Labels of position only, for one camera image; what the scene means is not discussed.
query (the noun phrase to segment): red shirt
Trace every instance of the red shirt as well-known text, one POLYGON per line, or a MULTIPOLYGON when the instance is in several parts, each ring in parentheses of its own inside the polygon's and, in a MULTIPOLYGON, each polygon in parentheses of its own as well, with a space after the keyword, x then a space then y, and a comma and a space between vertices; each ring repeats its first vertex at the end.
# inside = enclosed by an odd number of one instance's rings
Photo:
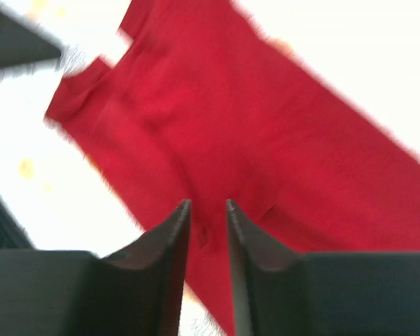
POLYGON ((121 27, 47 116, 146 229, 192 200, 186 280, 230 335, 226 199, 298 251, 420 250, 420 165, 227 0, 136 0, 121 27))

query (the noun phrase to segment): white surface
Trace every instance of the white surface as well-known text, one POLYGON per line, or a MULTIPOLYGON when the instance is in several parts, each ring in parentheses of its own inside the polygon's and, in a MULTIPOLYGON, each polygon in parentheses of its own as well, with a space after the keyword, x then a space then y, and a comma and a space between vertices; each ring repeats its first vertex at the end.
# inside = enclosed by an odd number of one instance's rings
MULTIPOLYGON (((6 4, 23 14, 23 5, 28 7, 29 2, 6 4)), ((85 48, 93 50, 97 39, 116 31, 125 12, 123 6, 116 8, 107 26, 95 20, 100 28, 94 38, 90 31, 80 30, 90 37, 85 48)), ((51 31, 61 30, 61 22, 50 22, 57 23, 51 31)), ((82 39, 70 34, 75 29, 72 21, 64 26, 68 29, 57 35, 63 41, 82 39)), ((103 257, 130 244, 142 229, 74 143, 43 122, 61 75, 46 69, 0 82, 0 196, 38 249, 79 249, 103 257), (22 172, 23 160, 33 172, 22 172)))
POLYGON ((132 42, 132 38, 119 29, 117 34, 106 41, 106 49, 101 52, 101 58, 113 68, 131 48, 132 42))
POLYGON ((242 0, 420 159, 420 0, 242 0))

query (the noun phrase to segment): black plastic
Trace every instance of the black plastic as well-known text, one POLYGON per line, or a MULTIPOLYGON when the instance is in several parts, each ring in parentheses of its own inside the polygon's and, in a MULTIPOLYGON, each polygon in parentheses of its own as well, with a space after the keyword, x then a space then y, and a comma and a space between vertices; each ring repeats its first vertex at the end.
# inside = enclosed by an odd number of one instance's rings
POLYGON ((420 253, 299 254, 227 221, 237 335, 420 336, 420 253))
POLYGON ((190 202, 99 260, 82 251, 0 250, 0 336, 176 336, 190 202))
POLYGON ((25 231, 16 223, 0 200, 0 249, 31 249, 25 231))
POLYGON ((0 69, 60 56, 59 48, 0 11, 0 69))

